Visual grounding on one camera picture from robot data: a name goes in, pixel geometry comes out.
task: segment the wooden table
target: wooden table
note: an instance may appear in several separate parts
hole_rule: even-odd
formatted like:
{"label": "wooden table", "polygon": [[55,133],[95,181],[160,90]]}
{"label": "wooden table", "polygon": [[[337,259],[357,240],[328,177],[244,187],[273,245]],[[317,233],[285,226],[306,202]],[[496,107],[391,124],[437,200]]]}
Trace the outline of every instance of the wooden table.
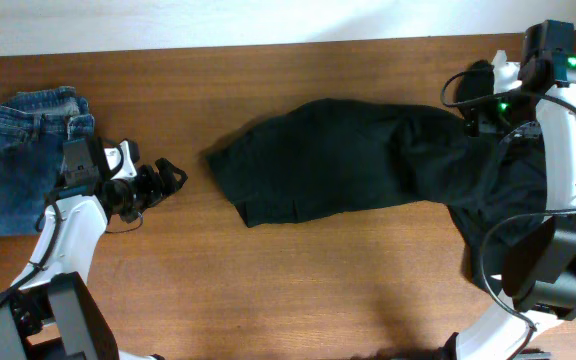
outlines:
{"label": "wooden table", "polygon": [[[137,232],[104,236],[89,289],[120,348],[167,359],[340,359],[436,348],[492,303],[461,275],[446,209],[413,205],[244,226],[202,154],[251,120],[322,97],[439,106],[452,74],[520,35],[0,58],[0,102],[75,86],[97,132],[185,169]],[[0,290],[37,237],[0,238]],[[533,346],[576,359],[576,320]]]}

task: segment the blue cloth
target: blue cloth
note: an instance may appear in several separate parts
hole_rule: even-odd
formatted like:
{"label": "blue cloth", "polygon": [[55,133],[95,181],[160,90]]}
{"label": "blue cloth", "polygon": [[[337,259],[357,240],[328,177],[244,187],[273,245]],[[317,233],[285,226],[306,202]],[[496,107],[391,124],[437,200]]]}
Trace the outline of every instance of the blue cloth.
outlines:
{"label": "blue cloth", "polygon": [[62,143],[92,135],[95,119],[73,87],[18,93],[0,105],[0,236],[36,234],[62,171]]}

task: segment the pile of black clothing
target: pile of black clothing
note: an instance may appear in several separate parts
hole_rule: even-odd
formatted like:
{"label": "pile of black clothing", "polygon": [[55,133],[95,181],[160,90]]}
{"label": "pile of black clothing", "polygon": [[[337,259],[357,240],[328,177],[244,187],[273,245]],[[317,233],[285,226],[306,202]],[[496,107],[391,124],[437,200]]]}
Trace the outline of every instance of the pile of black clothing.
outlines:
{"label": "pile of black clothing", "polygon": [[[492,93],[492,74],[465,79],[460,89],[458,100]],[[499,140],[467,136],[461,118],[429,106],[324,99],[268,119],[207,160],[249,227],[421,200],[445,204],[470,247],[472,280],[483,288],[478,255],[486,231],[546,205],[543,142]],[[496,232],[486,274],[499,274],[510,247],[541,221]]]}

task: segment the white wall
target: white wall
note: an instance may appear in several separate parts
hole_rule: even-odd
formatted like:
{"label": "white wall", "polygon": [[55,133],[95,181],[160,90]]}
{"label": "white wall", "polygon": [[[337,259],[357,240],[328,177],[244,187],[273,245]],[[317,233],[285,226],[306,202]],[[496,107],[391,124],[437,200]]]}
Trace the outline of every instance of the white wall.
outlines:
{"label": "white wall", "polygon": [[523,32],[576,0],[0,0],[0,55]]}

